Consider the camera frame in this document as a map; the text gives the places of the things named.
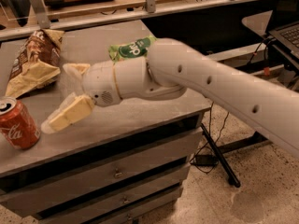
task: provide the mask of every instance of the drawer cabinet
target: drawer cabinet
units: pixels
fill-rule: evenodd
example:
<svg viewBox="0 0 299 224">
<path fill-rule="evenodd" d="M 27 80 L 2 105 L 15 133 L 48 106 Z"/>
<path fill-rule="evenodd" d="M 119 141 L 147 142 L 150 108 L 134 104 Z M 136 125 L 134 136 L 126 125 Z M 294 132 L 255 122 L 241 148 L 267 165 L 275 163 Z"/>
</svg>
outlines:
<svg viewBox="0 0 299 224">
<path fill-rule="evenodd" d="M 36 182 L 24 178 L 22 187 L 0 197 L 1 204 L 21 217 L 33 216 L 42 224 L 107 223 L 107 217 L 113 220 L 111 223 L 118 223 L 137 217 L 147 210 L 139 209 L 139 204 L 145 203 L 150 210 L 180 195 L 190 155 L 201 139 L 202 131 L 197 128 L 200 118 L 132 135 L 125 142 L 112 142 L 112 151 L 107 144 L 102 150 L 106 155 L 67 172 Z M 121 144 L 125 148 L 116 148 Z"/>
</svg>

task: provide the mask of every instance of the green snack bag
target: green snack bag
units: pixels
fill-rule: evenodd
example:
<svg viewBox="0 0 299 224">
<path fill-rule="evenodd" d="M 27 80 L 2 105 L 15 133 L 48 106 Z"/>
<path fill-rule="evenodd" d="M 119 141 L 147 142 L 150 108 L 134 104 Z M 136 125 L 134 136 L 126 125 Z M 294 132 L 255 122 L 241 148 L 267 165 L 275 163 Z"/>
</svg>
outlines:
<svg viewBox="0 0 299 224">
<path fill-rule="evenodd" d="M 147 56 L 148 48 L 155 40 L 157 40 L 156 37 L 149 35 L 129 44 L 111 45 L 108 49 L 110 58 L 115 63 L 139 56 Z"/>
</svg>

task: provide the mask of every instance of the black monitor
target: black monitor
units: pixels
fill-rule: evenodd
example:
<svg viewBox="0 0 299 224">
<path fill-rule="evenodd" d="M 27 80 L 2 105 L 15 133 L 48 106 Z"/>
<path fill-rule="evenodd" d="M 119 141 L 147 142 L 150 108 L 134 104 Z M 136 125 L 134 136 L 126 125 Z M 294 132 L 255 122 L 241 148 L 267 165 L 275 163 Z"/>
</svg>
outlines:
<svg viewBox="0 0 299 224">
<path fill-rule="evenodd" d="M 299 21 L 299 0 L 277 0 L 267 31 Z"/>
<path fill-rule="evenodd" d="M 6 0 L 10 9 L 12 10 L 17 22 L 20 26 L 24 26 L 28 22 L 30 12 L 29 0 Z"/>
</svg>

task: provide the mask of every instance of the red soda can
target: red soda can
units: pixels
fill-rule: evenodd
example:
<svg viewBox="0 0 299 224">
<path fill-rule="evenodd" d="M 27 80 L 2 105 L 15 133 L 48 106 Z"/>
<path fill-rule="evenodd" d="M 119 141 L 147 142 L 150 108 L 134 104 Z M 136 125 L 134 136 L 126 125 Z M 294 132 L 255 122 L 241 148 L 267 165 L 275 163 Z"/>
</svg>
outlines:
<svg viewBox="0 0 299 224">
<path fill-rule="evenodd" d="M 40 137 L 27 107 L 12 97 L 0 97 L 0 131 L 16 149 L 32 147 Z"/>
</svg>

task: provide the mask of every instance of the drawer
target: drawer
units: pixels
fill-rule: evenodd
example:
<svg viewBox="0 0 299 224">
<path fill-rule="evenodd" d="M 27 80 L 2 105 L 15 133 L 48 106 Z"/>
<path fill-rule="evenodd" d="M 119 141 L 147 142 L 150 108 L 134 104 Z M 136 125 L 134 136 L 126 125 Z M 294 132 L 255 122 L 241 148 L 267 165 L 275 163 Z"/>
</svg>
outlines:
<svg viewBox="0 0 299 224">
<path fill-rule="evenodd" d="M 122 224 L 128 223 L 128 221 L 138 218 L 149 211 L 156 209 L 160 206 L 163 206 L 167 203 L 171 203 L 175 201 L 177 198 L 181 196 L 182 188 L 174 187 L 172 189 L 168 189 L 162 193 L 159 193 L 155 196 L 148 198 L 139 203 L 135 203 L 134 205 L 126 208 L 125 210 L 121 210 L 116 213 L 112 213 L 107 217 L 96 218 L 92 221 L 87 221 L 84 224 Z"/>
<path fill-rule="evenodd" d="M 45 163 L 34 163 L 33 166 L 26 166 L 24 169 L 18 171 L 12 170 L 12 172 L 0 177 L 0 191 L 3 192 L 3 194 L 10 193 L 31 184 L 41 182 L 42 180 L 47 180 L 51 177 L 65 174 L 84 166 L 88 167 L 102 160 L 105 160 L 105 163 L 111 162 L 108 160 L 109 157 L 148 144 L 154 144 L 159 140 L 198 128 L 200 126 L 198 120 L 201 119 L 202 115 L 203 114 L 200 113 L 190 115 L 184 119 L 166 120 L 161 126 L 136 130 L 134 133 L 126 133 L 124 136 L 101 141 L 98 145 L 91 144 L 92 146 L 87 149 L 74 150 L 74 153 L 70 153 L 66 156 L 54 157 L 53 160 L 46 160 Z"/>
<path fill-rule="evenodd" d="M 122 208 L 162 189 L 180 184 L 187 178 L 190 165 L 184 164 L 168 172 L 144 179 L 124 189 L 118 189 L 104 197 L 92 199 L 52 217 L 40 220 L 40 224 L 79 224 L 115 209 Z"/>
<path fill-rule="evenodd" d="M 170 161 L 189 156 L 196 150 L 200 138 L 200 129 L 180 133 L 154 144 L 135 148 L 126 155 L 114 157 L 114 161 L 108 163 L 100 161 L 18 189 L 5 195 L 1 204 L 19 216 L 27 217 Z"/>
</svg>

